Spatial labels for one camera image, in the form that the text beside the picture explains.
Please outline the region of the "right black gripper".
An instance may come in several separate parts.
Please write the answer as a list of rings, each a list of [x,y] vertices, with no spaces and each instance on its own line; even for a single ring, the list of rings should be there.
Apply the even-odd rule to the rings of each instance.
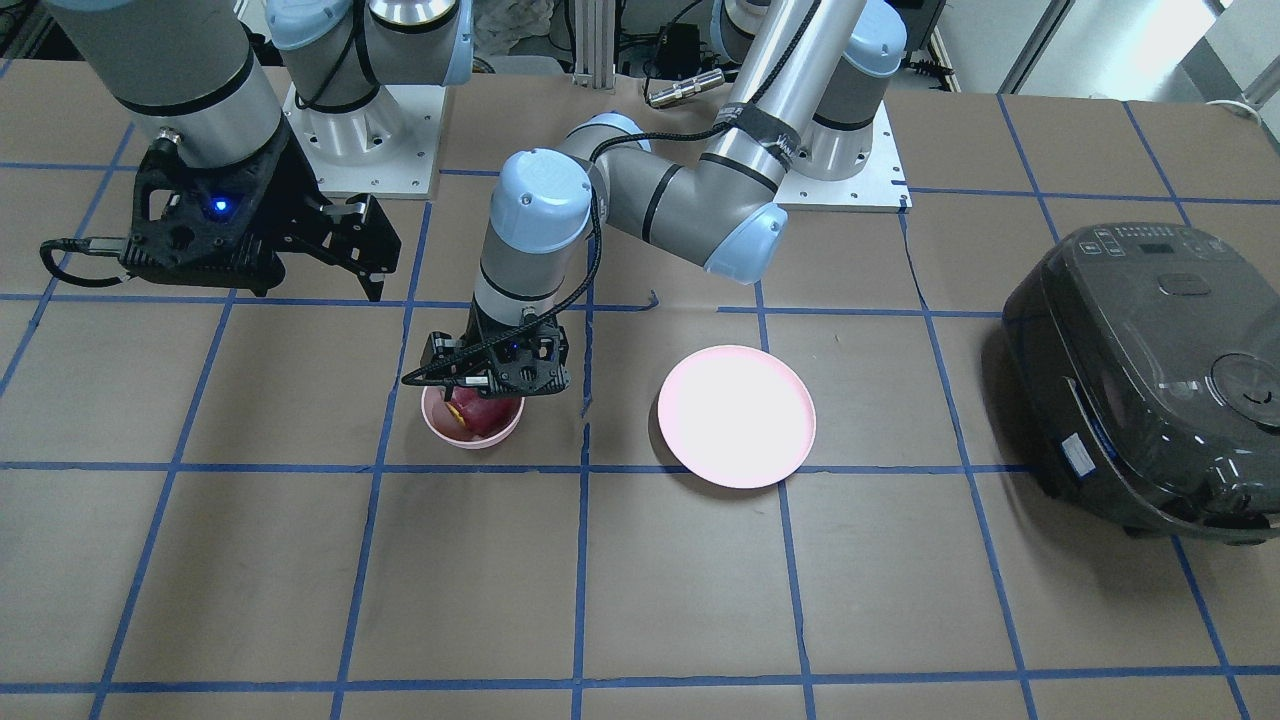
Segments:
[[[262,297],[285,278],[279,251],[300,252],[383,297],[402,242],[370,193],[320,202],[315,174],[289,126],[242,161],[196,168],[157,136],[134,177],[131,274],[156,284],[247,290]]]

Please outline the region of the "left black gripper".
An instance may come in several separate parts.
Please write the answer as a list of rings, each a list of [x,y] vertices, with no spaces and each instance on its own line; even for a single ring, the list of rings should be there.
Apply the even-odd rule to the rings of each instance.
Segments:
[[[422,350],[421,386],[466,386],[467,378],[483,377],[476,386],[481,396],[548,396],[570,387],[566,368],[570,343],[556,316],[497,341],[512,329],[490,318],[476,304],[471,306],[465,338],[430,333]],[[489,343],[480,354],[466,359],[474,345]]]

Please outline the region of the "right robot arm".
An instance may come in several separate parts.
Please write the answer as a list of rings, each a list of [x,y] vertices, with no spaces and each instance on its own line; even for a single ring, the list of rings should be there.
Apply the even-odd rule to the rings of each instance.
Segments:
[[[328,199],[308,155],[357,167],[406,154],[410,127],[390,88],[470,78],[471,3],[266,3],[293,82],[288,105],[229,1],[50,1],[47,10],[148,136],[128,232],[42,242],[51,277],[264,297],[285,279],[282,254],[302,252],[380,300],[401,238],[374,195]]]

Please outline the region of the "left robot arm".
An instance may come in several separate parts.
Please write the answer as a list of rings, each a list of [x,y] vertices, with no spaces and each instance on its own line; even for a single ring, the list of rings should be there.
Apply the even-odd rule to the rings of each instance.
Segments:
[[[712,23],[739,64],[699,133],[645,133],[602,113],[553,149],[509,156],[461,337],[434,332],[404,386],[483,398],[556,395],[570,384],[557,316],[593,284],[611,225],[704,272],[754,284],[797,192],[851,181],[884,160],[881,108],[908,50],[886,1],[718,1]]]

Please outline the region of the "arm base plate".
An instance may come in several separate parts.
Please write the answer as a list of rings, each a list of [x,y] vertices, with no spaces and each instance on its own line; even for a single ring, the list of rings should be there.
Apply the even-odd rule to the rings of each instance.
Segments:
[[[305,110],[291,86],[283,111],[323,193],[380,199],[431,197],[448,88],[384,86],[364,108],[326,114]]]
[[[886,104],[859,129],[813,120],[774,201],[801,211],[909,211],[913,199]]]

